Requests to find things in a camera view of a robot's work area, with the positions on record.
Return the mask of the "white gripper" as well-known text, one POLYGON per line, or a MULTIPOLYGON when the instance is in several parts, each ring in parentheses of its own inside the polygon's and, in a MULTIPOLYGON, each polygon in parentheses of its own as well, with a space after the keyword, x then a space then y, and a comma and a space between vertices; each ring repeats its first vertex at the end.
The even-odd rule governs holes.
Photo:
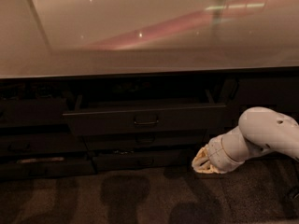
POLYGON ((192 168, 199 174, 224 174, 234 171, 243 163, 233 160, 226 153, 222 145, 222 136, 219 135, 200 148, 192 160, 192 168))

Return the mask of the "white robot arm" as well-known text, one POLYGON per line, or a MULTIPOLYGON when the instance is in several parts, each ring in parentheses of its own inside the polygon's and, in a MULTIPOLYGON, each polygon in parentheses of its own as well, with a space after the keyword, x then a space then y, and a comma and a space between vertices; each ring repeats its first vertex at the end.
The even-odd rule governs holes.
POLYGON ((199 174, 225 174, 271 152, 299 161, 299 125, 272 109, 252 107, 242 113, 235 128, 211 138, 198 151, 192 168, 199 174))

